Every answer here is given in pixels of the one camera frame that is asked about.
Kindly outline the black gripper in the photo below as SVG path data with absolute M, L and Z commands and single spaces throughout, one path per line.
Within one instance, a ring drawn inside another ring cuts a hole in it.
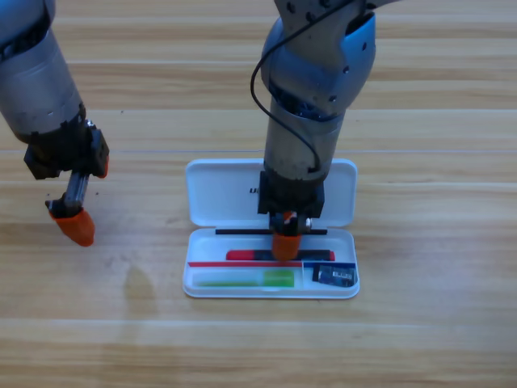
M 324 181 L 291 180 L 274 171 L 261 171 L 258 213 L 267 214 L 273 233 L 271 253 L 278 261 L 294 260 L 302 234 L 311 234 L 313 219 L 322 214 Z
M 70 171 L 68 187 L 58 200 L 46 200 L 52 220 L 61 232 L 81 247 L 94 243 L 95 224 L 82 207 L 90 176 L 105 179 L 109 168 L 109 147 L 80 104 L 78 114 L 48 133 L 33 131 L 23 136 L 27 144 L 24 161 L 35 179 L 56 178 Z

